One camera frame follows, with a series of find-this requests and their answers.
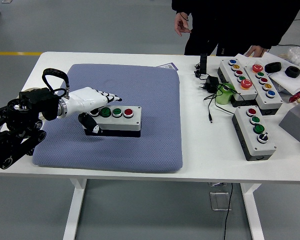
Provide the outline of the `person's left hand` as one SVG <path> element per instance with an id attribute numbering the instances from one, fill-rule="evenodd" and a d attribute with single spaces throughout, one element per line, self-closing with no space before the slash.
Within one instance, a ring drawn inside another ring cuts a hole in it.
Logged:
<path id="1" fill-rule="evenodd" d="M 252 45 L 249 50 L 245 53 L 246 57 L 254 57 L 254 58 L 261 58 L 265 52 L 267 52 L 269 49 L 263 48 L 259 45 Z"/>

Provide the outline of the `person's right hand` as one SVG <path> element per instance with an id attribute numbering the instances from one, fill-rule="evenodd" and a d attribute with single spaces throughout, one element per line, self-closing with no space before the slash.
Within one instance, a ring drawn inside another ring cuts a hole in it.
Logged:
<path id="1" fill-rule="evenodd" d="M 191 30 L 189 29 L 188 24 L 188 15 L 185 12 L 179 12 L 175 15 L 174 18 L 174 30 L 180 37 L 182 34 L 190 34 Z"/>

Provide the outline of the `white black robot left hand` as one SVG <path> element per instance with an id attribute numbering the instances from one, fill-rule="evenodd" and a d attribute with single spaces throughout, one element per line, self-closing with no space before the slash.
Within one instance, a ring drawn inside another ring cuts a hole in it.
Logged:
<path id="1" fill-rule="evenodd" d="M 99 133 L 100 127 L 94 120 L 99 115 L 99 109 L 113 101 L 122 99 L 115 94 L 84 87 L 70 92 L 60 98 L 58 102 L 58 118 L 66 118 L 78 114 L 78 121 L 91 133 Z"/>

